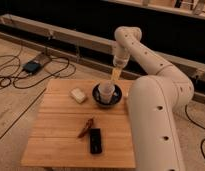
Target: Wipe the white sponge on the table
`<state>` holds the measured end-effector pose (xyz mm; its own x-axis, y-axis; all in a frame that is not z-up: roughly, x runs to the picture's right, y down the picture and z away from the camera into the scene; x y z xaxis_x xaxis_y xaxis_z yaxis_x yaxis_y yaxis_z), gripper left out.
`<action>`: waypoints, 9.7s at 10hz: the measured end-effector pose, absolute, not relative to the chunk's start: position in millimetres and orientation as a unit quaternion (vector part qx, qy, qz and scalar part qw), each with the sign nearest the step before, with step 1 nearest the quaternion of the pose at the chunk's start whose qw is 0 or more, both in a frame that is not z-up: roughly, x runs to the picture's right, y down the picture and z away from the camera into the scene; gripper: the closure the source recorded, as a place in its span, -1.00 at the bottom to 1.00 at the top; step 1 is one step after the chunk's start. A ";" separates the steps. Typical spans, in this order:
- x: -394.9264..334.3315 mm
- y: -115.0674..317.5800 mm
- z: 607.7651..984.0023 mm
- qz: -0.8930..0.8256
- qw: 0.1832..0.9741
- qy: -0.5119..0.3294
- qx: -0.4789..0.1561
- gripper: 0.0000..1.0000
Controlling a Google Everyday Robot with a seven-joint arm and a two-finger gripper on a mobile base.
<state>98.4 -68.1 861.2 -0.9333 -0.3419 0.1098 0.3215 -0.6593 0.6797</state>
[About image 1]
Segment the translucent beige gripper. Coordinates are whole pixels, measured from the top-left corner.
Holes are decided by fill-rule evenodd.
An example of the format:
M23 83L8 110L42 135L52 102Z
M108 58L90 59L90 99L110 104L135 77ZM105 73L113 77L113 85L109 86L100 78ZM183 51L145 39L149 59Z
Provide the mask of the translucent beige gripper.
M120 75L121 75L121 72L122 72L122 69L125 68L128 64L128 60L127 59L122 59L122 58L118 58L118 57L115 57L113 59L113 70L112 70L112 76L111 76L111 80L113 82L116 82Z

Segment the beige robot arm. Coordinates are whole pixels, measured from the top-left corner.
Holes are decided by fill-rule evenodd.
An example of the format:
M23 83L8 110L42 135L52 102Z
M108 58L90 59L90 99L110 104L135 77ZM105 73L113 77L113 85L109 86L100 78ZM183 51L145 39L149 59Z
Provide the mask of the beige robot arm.
M115 32L113 64L124 68L134 58L146 74L128 92L136 171L186 171L173 111L194 95L191 80L174 64L141 43L138 27Z

